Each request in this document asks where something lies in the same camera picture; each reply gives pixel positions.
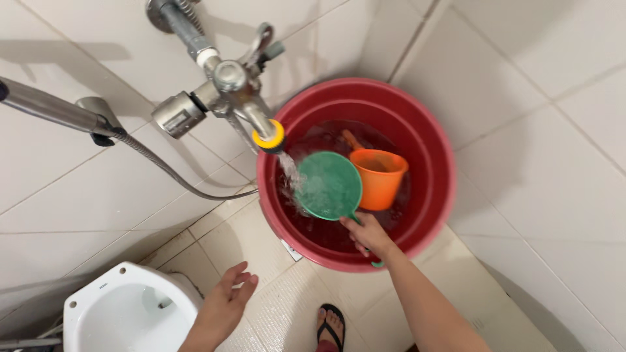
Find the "orange handle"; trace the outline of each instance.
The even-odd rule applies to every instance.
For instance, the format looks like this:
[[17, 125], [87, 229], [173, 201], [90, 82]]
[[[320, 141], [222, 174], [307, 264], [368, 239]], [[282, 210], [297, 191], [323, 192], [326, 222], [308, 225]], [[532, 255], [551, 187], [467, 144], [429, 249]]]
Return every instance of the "orange handle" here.
[[350, 147], [352, 147], [352, 149], [354, 150], [359, 150], [359, 149], [365, 149], [360, 143], [359, 141], [356, 140], [356, 137], [354, 137], [354, 135], [348, 131], [348, 130], [343, 130], [341, 132], [341, 135], [346, 139], [346, 141], [348, 142], [348, 144], [350, 145]]

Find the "orange scoop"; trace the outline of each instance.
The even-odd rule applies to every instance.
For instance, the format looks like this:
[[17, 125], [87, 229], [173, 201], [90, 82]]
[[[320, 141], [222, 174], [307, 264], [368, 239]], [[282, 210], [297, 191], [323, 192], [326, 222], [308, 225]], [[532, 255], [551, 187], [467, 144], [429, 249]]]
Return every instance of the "orange scoop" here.
[[348, 130], [343, 130], [342, 136], [354, 149], [350, 153], [350, 161], [356, 166], [363, 182], [363, 197], [359, 206], [367, 210], [390, 208], [409, 164], [399, 155], [363, 148]]

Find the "red bucket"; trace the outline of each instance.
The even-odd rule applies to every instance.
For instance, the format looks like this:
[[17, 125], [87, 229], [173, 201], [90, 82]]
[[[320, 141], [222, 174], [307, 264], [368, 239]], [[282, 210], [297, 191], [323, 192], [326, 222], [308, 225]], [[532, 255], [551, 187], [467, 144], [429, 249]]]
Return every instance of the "red bucket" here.
[[[430, 112], [415, 98], [383, 82], [342, 78], [315, 85], [291, 99], [276, 115], [287, 135], [286, 151], [314, 126], [331, 120], [354, 120], [375, 128], [393, 141], [394, 153], [409, 163], [410, 187], [402, 215], [389, 236], [409, 257], [422, 251], [441, 230], [452, 208], [456, 181], [448, 138]], [[325, 245], [294, 225], [293, 205], [285, 204], [277, 180], [277, 157], [261, 153], [257, 160], [261, 209], [276, 236], [304, 257], [330, 269], [369, 272], [377, 268], [353, 246]], [[338, 223], [320, 220], [337, 226]], [[350, 242], [347, 231], [333, 227], [332, 238]]]

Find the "hand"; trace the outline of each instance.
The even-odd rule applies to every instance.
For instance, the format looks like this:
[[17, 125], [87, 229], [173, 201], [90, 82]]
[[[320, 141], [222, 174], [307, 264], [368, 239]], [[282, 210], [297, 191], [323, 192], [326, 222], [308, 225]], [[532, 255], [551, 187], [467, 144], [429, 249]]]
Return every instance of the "hand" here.
[[[248, 262], [241, 262], [226, 270], [222, 280], [204, 300], [178, 352], [210, 352], [230, 336], [259, 283], [258, 276], [243, 272], [247, 266]], [[241, 283], [241, 288], [233, 288]]]
[[378, 258], [383, 259], [385, 254], [390, 248], [396, 246], [396, 244], [389, 238], [385, 230], [382, 229], [378, 220], [372, 214], [365, 214], [362, 212], [355, 212], [355, 215], [362, 225], [357, 224], [356, 221], [348, 219], [347, 217], [341, 217], [339, 222], [346, 229], [350, 230], [350, 239], [353, 240], [354, 246], [364, 256], [369, 257], [370, 253], [366, 248], [370, 249]]

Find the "bathroom floor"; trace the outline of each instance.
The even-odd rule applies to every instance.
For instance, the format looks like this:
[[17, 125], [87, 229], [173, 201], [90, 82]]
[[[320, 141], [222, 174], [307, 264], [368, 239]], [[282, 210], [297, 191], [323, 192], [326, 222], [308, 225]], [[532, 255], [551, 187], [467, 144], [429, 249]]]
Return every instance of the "bathroom floor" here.
[[[206, 294], [243, 260], [259, 275], [259, 286], [218, 351], [314, 351], [316, 311], [323, 303], [346, 316], [347, 352], [403, 352], [413, 344], [386, 271], [350, 274], [306, 258], [295, 262], [267, 225], [258, 194], [224, 202], [141, 264], [182, 272]], [[494, 352], [553, 350], [447, 226], [413, 262]]]

